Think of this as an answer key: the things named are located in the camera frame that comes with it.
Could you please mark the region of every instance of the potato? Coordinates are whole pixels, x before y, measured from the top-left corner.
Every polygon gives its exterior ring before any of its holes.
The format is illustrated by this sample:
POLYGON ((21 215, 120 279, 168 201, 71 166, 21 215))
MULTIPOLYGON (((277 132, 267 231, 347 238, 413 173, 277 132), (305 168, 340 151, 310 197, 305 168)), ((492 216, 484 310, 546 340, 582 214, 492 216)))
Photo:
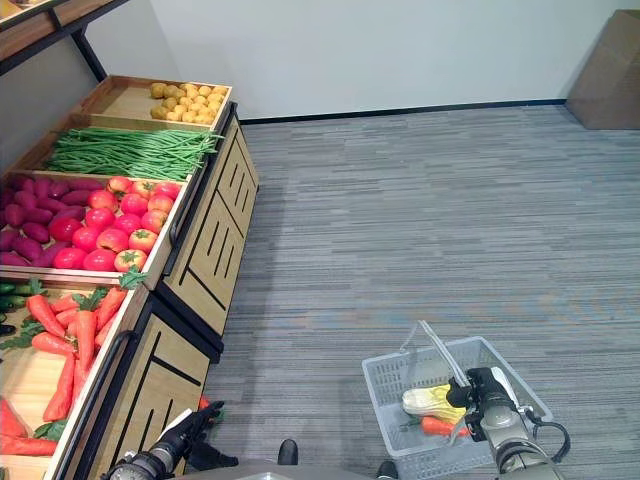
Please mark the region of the potato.
POLYGON ((210 95, 210 94, 211 94, 211 87, 208 87, 208 86, 206 86, 206 85, 203 85, 203 86, 201 86, 201 87, 198 89, 198 93, 199 93, 200 95, 202 95, 203 97, 206 97, 207 95, 210 95))
POLYGON ((196 115, 195 122, 206 125, 211 123, 213 119, 209 115, 196 115))
POLYGON ((152 83, 151 87, 151 98, 162 98, 164 97, 164 87, 166 87, 166 83, 152 83))
POLYGON ((165 120, 167 118, 167 113, 169 113, 169 109, 163 107, 162 105, 158 105, 151 109, 151 118, 155 118, 157 120, 165 120))
POLYGON ((183 122, 193 123, 195 119, 196 119, 196 112, 185 112, 182 115, 183 122))
POLYGON ((173 110, 176 105, 178 105, 178 101, 175 99, 175 97, 165 98, 162 101, 162 106, 168 108, 169 110, 173 110))
POLYGON ((207 97, 207 101, 211 104, 211 103, 217 103, 217 104, 222 104, 222 102, 224 101, 224 96, 220 95, 219 93, 212 93, 211 95, 209 95, 207 97))
POLYGON ((172 122, 180 122, 182 121, 182 113, 169 112, 167 113, 167 120, 171 120, 172 122))

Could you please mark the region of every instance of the baseboard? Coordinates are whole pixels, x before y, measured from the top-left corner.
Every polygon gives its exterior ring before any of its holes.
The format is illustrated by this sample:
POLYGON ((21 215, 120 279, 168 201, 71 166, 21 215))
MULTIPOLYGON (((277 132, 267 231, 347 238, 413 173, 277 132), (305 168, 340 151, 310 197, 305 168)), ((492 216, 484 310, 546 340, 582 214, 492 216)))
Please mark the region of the baseboard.
POLYGON ((295 115, 292 117, 248 118, 240 120, 243 125, 258 123, 304 122, 309 120, 333 120, 338 118, 378 117, 382 115, 405 115, 407 113, 447 112, 450 110, 473 110, 479 108, 534 107, 540 105, 564 105, 566 98, 548 100, 516 100, 511 102, 459 103, 432 107, 393 108, 390 110, 366 110, 362 112, 322 113, 319 115, 295 115))

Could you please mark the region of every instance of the black cable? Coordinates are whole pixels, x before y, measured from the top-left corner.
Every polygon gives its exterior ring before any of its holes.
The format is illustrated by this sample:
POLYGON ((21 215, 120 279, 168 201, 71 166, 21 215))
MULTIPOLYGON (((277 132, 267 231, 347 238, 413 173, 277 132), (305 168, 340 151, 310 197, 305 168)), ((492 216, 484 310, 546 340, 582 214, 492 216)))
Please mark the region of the black cable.
POLYGON ((533 438, 538 439, 538 429, 540 427, 553 427, 557 428, 564 435, 564 442, 560 449, 556 452, 556 454, 551 457, 554 463, 562 462, 562 459, 565 457, 569 450, 571 450, 571 437, 569 436, 569 432, 566 428, 560 423, 557 422, 545 422, 540 417, 536 417, 535 414, 531 410, 527 410, 526 412, 527 418, 531 420, 533 423, 533 438))

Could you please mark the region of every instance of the gray carpet floor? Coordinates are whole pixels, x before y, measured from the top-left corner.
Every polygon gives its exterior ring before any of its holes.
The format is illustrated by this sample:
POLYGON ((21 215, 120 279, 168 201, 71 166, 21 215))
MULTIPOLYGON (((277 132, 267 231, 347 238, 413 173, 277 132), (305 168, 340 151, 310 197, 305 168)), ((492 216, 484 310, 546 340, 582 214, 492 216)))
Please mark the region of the gray carpet floor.
POLYGON ((373 475, 361 361, 426 319, 533 387, 572 434, 568 479, 640 477, 640 132, 553 106, 244 129, 262 184, 206 384, 217 447, 273 460, 292 437, 373 475))

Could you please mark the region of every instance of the white wall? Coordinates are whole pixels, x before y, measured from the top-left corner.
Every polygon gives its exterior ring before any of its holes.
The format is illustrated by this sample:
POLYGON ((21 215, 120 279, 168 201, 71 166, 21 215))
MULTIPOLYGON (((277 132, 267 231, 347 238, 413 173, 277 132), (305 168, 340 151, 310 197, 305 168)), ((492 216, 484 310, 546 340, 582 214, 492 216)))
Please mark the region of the white wall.
POLYGON ((564 98, 640 0, 153 0, 181 78, 242 118, 564 98))
MULTIPOLYGON (((132 0, 87 30, 109 73, 177 78, 149 0, 132 0)), ((59 42, 0 77, 0 170, 13 163, 96 85, 71 39, 59 42)))

